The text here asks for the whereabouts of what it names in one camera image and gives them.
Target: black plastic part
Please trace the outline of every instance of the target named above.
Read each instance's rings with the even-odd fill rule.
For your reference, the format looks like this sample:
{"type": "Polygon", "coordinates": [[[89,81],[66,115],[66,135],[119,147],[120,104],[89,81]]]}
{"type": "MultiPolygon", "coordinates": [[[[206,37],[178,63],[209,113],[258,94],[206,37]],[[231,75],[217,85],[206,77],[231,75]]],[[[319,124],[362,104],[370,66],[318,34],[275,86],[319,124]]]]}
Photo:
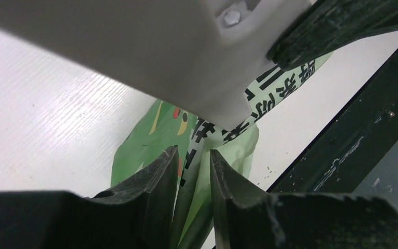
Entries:
{"type": "Polygon", "coordinates": [[[268,192],[353,192],[397,141],[398,50],[268,192]]]}
{"type": "Polygon", "coordinates": [[[267,194],[210,159],[217,249],[398,248],[398,212],[381,198],[267,194]]]}
{"type": "Polygon", "coordinates": [[[168,248],[178,149],[93,199],[0,192],[0,248],[168,248]]]}
{"type": "Polygon", "coordinates": [[[398,0],[318,0],[266,57],[291,70],[355,40],[398,30],[398,0]]]}

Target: table surface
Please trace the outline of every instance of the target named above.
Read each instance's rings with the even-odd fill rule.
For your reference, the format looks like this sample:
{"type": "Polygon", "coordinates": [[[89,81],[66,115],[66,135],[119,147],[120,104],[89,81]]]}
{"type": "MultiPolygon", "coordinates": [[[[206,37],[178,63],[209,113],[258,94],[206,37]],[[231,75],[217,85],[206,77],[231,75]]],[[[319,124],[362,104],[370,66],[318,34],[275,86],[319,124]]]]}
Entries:
{"type": "MultiPolygon", "coordinates": [[[[393,32],[333,53],[258,122],[249,179],[267,189],[397,47],[393,32]]],[[[0,190],[108,188],[116,149],[153,100],[0,32],[0,190]]]]}

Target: bolt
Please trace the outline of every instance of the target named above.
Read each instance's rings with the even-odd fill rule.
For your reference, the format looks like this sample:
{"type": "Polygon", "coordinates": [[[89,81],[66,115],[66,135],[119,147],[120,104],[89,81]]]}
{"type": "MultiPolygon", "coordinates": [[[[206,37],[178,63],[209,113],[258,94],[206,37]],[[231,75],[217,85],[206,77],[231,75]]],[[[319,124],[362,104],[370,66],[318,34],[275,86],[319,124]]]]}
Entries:
{"type": "Polygon", "coordinates": [[[223,16],[223,20],[228,27],[234,26],[240,22],[241,13],[235,9],[229,9],[223,16]]]}

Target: scratched black edge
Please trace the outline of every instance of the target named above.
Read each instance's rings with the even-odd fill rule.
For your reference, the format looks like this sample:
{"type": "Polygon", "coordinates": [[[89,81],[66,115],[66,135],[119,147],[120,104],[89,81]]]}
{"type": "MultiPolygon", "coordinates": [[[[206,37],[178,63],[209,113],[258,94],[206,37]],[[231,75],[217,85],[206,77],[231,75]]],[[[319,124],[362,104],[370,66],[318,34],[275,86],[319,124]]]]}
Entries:
{"type": "Polygon", "coordinates": [[[397,140],[398,49],[267,192],[352,192],[397,140]]]}

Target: green plastic bag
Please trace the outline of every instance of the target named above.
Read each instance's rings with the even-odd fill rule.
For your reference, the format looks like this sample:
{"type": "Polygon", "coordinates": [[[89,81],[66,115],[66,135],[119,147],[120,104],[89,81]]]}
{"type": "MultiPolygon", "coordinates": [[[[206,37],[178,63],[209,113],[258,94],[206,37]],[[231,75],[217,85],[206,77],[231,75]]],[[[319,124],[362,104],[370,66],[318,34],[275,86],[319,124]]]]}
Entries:
{"type": "Polygon", "coordinates": [[[212,229],[210,149],[218,149],[233,168],[248,177],[259,137],[255,122],[304,84],[330,55],[287,72],[276,66],[254,80],[245,91],[252,114],[231,131],[155,101],[117,150],[111,184],[147,166],[167,147],[178,145],[179,188],[170,248],[200,248],[212,229]]]}

